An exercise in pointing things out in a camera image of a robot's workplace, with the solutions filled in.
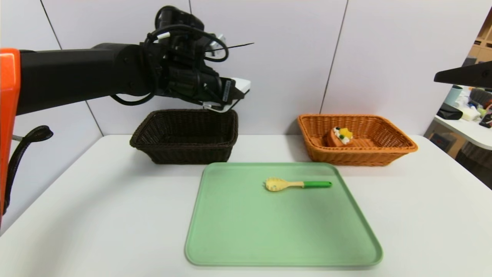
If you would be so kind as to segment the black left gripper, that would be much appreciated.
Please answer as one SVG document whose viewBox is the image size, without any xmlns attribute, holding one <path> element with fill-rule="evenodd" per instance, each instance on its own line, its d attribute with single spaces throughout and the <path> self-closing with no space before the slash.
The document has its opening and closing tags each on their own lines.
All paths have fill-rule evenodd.
<svg viewBox="0 0 492 277">
<path fill-rule="evenodd" d="M 194 89 L 194 103 L 196 105 L 204 105 L 207 102 L 212 102 L 216 107 L 223 110 L 229 109 L 233 100 L 244 99 L 245 93 L 233 87 L 235 81 L 231 78 L 221 77 L 218 72 L 213 69 L 200 70 L 194 69 L 196 75 Z"/>
</svg>

